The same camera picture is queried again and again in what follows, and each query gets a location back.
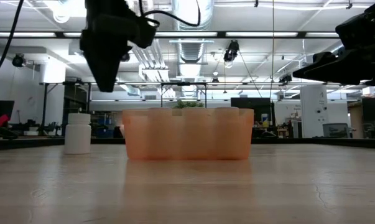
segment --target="translucent orange tray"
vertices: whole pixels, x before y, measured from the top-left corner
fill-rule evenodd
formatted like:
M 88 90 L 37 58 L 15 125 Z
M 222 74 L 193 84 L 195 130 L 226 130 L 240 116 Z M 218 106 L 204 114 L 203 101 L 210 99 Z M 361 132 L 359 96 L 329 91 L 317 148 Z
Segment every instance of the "translucent orange tray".
M 130 159 L 247 159 L 254 110 L 124 110 L 123 124 Z

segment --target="fluorescent light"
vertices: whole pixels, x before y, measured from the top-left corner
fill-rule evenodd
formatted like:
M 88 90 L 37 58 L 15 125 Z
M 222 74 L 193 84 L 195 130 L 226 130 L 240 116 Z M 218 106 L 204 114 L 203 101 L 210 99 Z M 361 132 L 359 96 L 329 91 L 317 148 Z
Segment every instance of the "fluorescent light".
M 0 32 L 0 37 L 9 37 L 10 32 Z M 13 37 L 56 37 L 54 32 L 15 32 Z
M 339 37 L 336 32 L 308 32 L 306 37 Z
M 156 37 L 216 37 L 217 32 L 157 32 Z
M 170 40 L 170 44 L 213 44 L 213 40 Z
M 219 84 L 224 84 L 224 85 L 242 85 L 243 83 L 221 83 L 219 82 Z
M 64 36 L 66 37 L 81 37 L 80 32 L 66 32 L 64 33 Z
M 126 82 L 124 84 L 127 84 L 127 85 L 161 85 L 161 83 L 144 83 L 144 82 L 141 82 L 141 83 L 130 83 L 130 82 Z
M 297 32 L 274 32 L 274 37 L 295 37 Z M 272 37 L 273 32 L 227 32 L 227 37 Z
M 115 100 L 91 100 L 91 102 L 115 102 Z

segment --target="table surface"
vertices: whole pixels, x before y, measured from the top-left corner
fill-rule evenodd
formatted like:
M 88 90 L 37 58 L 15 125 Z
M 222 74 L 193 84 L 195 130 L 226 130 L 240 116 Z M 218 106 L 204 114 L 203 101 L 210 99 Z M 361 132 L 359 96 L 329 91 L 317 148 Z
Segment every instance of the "table surface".
M 255 144 L 246 161 L 62 149 L 0 151 L 0 224 L 375 223 L 375 149 Z

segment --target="column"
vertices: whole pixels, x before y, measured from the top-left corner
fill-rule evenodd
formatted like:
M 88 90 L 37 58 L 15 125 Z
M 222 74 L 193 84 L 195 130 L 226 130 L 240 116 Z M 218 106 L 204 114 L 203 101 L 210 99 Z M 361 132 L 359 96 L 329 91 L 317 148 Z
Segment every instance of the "column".
M 326 86 L 301 87 L 300 104 L 302 105 L 303 138 L 324 136 L 323 124 L 328 123 Z
M 61 83 L 65 81 L 66 65 L 50 57 L 46 64 L 41 65 L 42 82 Z M 56 122 L 63 123 L 64 86 L 57 85 L 47 94 L 45 125 Z

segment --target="wooden table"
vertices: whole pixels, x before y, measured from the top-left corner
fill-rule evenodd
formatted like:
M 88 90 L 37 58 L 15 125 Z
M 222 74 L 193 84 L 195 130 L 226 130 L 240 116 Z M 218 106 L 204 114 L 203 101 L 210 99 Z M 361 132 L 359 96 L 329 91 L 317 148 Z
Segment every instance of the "wooden table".
M 375 150 L 252 145 L 246 161 L 129 161 L 120 145 L 0 151 L 3 223 L 375 223 Z

